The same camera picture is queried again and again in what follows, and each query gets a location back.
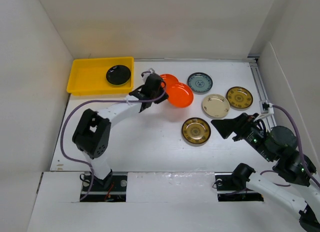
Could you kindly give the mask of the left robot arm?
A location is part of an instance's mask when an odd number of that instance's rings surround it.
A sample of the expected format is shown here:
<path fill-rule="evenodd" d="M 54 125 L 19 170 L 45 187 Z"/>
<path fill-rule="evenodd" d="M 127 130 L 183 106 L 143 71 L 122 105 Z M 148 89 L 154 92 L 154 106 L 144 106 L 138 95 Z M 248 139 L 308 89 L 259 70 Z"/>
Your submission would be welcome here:
<path fill-rule="evenodd" d="M 111 129 L 120 122 L 133 117 L 168 99 L 167 85 L 161 81 L 158 85 L 144 84 L 130 92 L 123 100 L 93 100 L 89 103 L 112 103 L 109 107 L 86 109 L 77 124 L 72 142 L 82 152 L 91 171 L 95 186 L 106 190 L 111 186 L 113 171 L 107 162 L 107 147 Z"/>

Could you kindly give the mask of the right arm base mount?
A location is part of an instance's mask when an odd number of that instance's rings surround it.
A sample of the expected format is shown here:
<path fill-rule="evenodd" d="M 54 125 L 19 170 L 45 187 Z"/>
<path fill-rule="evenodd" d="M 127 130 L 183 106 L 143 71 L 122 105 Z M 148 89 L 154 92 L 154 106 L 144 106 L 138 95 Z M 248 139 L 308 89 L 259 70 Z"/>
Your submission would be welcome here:
<path fill-rule="evenodd" d="M 235 185 L 231 172 L 215 172 L 214 177 L 212 188 L 216 190 L 219 202 L 264 202 L 261 194 Z"/>

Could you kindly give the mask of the black plate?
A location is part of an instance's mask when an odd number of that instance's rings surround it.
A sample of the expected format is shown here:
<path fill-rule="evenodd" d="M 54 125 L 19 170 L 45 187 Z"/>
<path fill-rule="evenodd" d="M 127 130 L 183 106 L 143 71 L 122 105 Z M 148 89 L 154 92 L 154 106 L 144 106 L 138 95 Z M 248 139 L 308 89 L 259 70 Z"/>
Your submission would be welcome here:
<path fill-rule="evenodd" d="M 105 77 L 111 81 L 128 80 L 131 78 L 131 70 L 124 65 L 115 65 L 107 71 Z"/>

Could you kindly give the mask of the green plate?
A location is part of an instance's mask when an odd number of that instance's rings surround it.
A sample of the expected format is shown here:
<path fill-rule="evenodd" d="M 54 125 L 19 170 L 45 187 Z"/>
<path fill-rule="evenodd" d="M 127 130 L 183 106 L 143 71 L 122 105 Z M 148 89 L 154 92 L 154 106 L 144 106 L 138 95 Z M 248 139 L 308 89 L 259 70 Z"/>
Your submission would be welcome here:
<path fill-rule="evenodd" d="M 121 81 L 111 81 L 106 80 L 108 84 L 112 87 L 123 87 L 123 86 L 129 86 L 131 83 L 131 79 L 128 80 L 121 80 Z"/>

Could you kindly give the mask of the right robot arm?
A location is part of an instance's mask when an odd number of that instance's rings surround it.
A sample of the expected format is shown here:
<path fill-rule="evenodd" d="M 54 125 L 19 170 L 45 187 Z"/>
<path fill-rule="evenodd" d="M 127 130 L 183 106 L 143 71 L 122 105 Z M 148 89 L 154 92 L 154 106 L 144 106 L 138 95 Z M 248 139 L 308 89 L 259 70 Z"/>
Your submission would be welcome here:
<path fill-rule="evenodd" d="M 275 162 L 272 171 L 300 194 L 295 196 L 285 191 L 251 166 L 240 163 L 227 175 L 229 195 L 237 197 L 248 190 L 257 192 L 291 213 L 305 231 L 319 231 L 319 177 L 316 166 L 302 153 L 299 133 L 283 126 L 268 131 L 257 113 L 242 113 L 233 119 L 211 123 L 223 139 L 234 133 L 233 141 L 244 140 L 266 161 Z"/>

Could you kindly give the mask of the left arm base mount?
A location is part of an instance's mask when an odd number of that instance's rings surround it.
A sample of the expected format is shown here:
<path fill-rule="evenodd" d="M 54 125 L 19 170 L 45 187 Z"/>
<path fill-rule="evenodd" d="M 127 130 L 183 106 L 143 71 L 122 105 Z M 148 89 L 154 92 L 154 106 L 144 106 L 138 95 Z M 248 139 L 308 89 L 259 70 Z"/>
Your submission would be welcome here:
<path fill-rule="evenodd" d="M 126 172 L 114 173 L 107 188 L 95 180 L 88 195 L 80 202 L 126 202 L 127 183 Z"/>

